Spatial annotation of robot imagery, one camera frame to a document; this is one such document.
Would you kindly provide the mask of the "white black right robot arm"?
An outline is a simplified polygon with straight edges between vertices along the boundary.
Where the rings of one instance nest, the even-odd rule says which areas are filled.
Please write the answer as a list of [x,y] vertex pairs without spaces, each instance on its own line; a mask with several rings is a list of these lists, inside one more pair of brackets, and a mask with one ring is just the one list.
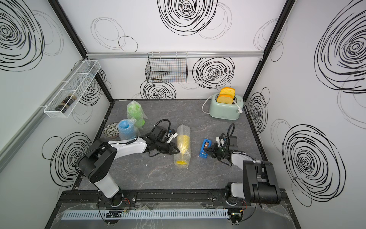
[[246,204],[280,204],[281,192],[273,164],[239,150],[236,136],[222,135],[217,140],[210,146],[204,144],[204,153],[243,172],[242,182],[228,183],[225,187],[224,197],[228,204],[234,205],[239,201]]

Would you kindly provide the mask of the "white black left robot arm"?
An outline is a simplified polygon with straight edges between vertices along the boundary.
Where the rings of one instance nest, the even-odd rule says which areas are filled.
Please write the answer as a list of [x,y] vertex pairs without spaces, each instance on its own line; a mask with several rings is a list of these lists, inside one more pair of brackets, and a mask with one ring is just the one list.
[[118,207],[124,200],[124,194],[109,173],[112,163],[123,156],[154,150],[158,151],[158,154],[180,153],[176,143],[171,141],[162,142],[146,137],[120,141],[107,141],[99,138],[77,160],[76,166],[109,200],[112,207]]

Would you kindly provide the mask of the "blue tape dispenser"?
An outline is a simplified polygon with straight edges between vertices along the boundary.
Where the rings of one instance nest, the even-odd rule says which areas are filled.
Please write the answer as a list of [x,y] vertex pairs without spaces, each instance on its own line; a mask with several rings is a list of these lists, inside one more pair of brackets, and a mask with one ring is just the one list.
[[201,150],[200,150],[200,153],[199,153],[199,157],[201,158],[207,158],[208,157],[208,154],[206,153],[206,149],[208,149],[212,144],[212,141],[209,140],[209,139],[204,139],[203,143],[202,143],[202,146],[201,146]]

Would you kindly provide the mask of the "yellow plastic wine glass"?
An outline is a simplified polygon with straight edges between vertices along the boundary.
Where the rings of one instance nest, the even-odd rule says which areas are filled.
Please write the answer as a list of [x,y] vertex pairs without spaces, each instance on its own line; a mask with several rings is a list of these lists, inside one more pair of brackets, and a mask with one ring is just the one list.
[[188,168],[191,158],[191,139],[188,135],[178,135],[177,147],[179,154],[174,156],[174,163],[180,168]]

